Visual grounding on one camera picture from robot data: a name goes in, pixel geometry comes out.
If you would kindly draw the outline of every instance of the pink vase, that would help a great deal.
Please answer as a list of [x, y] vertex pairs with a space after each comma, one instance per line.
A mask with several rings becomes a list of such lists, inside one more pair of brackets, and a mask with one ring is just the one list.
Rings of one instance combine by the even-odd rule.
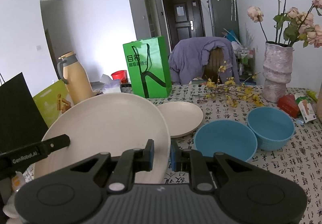
[[286, 94], [286, 83], [291, 82], [293, 48], [266, 43], [264, 60], [265, 84], [263, 97], [277, 103]]

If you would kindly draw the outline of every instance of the table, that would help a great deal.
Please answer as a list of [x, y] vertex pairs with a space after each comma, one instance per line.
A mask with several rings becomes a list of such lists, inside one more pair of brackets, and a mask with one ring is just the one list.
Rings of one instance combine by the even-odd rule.
[[[263, 87], [255, 86], [255, 92], [262, 92]], [[305, 93], [306, 89], [288, 88], [288, 92]], [[160, 105], [170, 101], [187, 101], [198, 105], [203, 113], [202, 124], [216, 119], [230, 119], [246, 124], [248, 113], [255, 108], [251, 103], [241, 101], [237, 108], [226, 104], [224, 97], [216, 100], [204, 99], [205, 86], [173, 86], [168, 98], [149, 99], [153, 104]], [[276, 104], [264, 100], [264, 104], [275, 107]], [[294, 137], [283, 148], [268, 152], [257, 150], [249, 161], [250, 164], [290, 179], [299, 184], [307, 194], [308, 206], [300, 224], [322, 224], [322, 124], [315, 120], [305, 125], [296, 121]], [[179, 147], [194, 149], [193, 133], [177, 139]], [[33, 168], [24, 173], [27, 180], [33, 178]], [[170, 162], [164, 183], [177, 184], [189, 182], [185, 172], [173, 172]]]

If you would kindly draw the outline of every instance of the blue bowl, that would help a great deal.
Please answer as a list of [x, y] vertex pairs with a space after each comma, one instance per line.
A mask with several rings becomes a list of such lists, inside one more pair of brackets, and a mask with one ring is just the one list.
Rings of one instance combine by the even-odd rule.
[[257, 150], [257, 139], [248, 127], [231, 120], [217, 120], [202, 126], [194, 136], [198, 151], [213, 157], [223, 152], [242, 161], [250, 160]]
[[248, 114], [247, 125], [257, 136], [258, 148], [266, 151], [285, 146], [295, 130], [288, 114], [271, 107], [253, 109]]

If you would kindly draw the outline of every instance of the red bucket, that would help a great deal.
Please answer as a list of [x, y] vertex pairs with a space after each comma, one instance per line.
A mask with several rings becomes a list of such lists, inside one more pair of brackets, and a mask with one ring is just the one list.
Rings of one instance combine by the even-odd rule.
[[113, 80], [120, 80], [121, 83], [127, 83], [128, 79], [126, 78], [126, 70], [117, 71], [111, 74]]

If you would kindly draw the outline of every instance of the beige plate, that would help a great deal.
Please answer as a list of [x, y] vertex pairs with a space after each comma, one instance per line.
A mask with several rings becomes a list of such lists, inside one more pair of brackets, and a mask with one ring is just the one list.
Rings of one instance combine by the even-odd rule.
[[70, 146], [35, 164], [35, 178], [51, 173], [100, 152], [120, 156], [123, 151], [144, 148], [154, 140], [153, 170], [138, 172], [136, 183], [161, 183], [168, 166], [170, 134], [165, 119], [148, 100], [126, 93], [110, 93], [87, 99], [64, 113], [43, 140], [61, 134]]
[[171, 138], [179, 138], [193, 132], [203, 120], [203, 112], [189, 102], [168, 102], [158, 106], [168, 124]]

